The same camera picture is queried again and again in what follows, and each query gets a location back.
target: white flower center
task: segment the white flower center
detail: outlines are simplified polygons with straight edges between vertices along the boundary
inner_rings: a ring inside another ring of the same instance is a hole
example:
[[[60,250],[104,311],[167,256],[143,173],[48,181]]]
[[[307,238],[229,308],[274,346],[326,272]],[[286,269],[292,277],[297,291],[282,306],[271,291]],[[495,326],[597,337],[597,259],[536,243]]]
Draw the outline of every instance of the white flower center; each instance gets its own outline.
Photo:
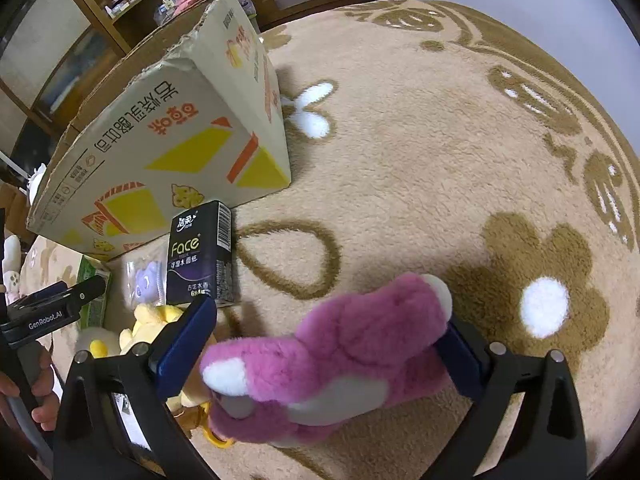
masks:
[[[542,276],[529,283],[520,298],[520,319],[538,339],[554,334],[569,312],[569,291],[555,278]]]

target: yellow ring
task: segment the yellow ring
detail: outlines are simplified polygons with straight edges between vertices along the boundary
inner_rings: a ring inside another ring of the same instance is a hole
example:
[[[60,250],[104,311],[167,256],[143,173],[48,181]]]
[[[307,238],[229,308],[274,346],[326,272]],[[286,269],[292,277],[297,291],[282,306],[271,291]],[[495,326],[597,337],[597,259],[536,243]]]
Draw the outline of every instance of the yellow ring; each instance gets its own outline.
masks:
[[[210,405],[211,405],[210,402],[206,402],[205,404],[202,405],[205,415],[209,415]],[[230,438],[229,440],[222,440],[221,438],[217,437],[206,426],[206,422],[201,425],[201,428],[202,428],[202,431],[204,432],[204,436],[207,437],[207,440],[210,443],[212,443],[214,446],[219,447],[220,449],[227,449],[228,447],[231,447],[231,446],[233,446],[233,444],[236,443],[236,441],[233,440],[232,438]]]

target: metal screw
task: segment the metal screw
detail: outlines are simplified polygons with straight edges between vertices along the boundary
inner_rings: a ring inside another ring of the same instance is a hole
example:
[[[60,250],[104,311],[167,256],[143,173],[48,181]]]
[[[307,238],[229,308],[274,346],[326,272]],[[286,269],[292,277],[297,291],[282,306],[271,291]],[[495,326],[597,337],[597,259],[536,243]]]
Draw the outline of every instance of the metal screw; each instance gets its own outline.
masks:
[[[74,356],[74,361],[78,364],[84,363],[90,357],[90,355],[91,354],[89,354],[89,352],[87,352],[86,350],[81,350]]]
[[[494,341],[489,345],[489,350],[496,355],[505,355],[507,353],[507,347],[497,341]]]
[[[552,350],[551,352],[549,352],[549,355],[551,355],[551,358],[556,363],[561,363],[562,361],[564,361],[564,356],[562,355],[562,352],[559,350]]]
[[[146,355],[146,353],[149,352],[149,343],[145,343],[144,341],[136,343],[135,345],[133,345],[131,351],[133,352],[133,355],[136,355],[138,357]]]

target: beige fleece blanket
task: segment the beige fleece blanket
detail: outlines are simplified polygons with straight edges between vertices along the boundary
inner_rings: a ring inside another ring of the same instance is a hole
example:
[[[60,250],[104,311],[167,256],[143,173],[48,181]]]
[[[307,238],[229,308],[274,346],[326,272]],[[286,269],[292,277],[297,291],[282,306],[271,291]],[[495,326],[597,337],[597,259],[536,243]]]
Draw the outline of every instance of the beige fleece blanket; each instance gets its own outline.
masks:
[[[447,2],[344,7],[264,44],[293,182],[235,211],[242,334],[289,333],[332,294],[436,274],[489,340],[567,355],[600,463],[640,407],[639,163],[602,106],[526,38]],[[110,306],[108,323],[121,314]],[[286,454],[193,441],[225,480],[414,480],[468,407],[450,387]]]

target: purple toy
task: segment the purple toy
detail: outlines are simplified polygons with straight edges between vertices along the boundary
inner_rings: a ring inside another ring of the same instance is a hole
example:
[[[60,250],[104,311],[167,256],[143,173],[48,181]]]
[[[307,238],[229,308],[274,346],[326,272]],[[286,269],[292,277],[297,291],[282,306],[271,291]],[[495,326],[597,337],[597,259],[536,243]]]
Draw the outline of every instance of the purple toy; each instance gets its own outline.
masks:
[[[136,272],[136,287],[133,295],[136,303],[161,304],[162,276],[160,263],[150,262],[145,270]]]
[[[362,413],[433,395],[449,380],[433,344],[451,308],[442,280],[407,273],[321,303],[293,336],[212,345],[200,364],[218,399],[209,425],[227,438],[292,447]]]

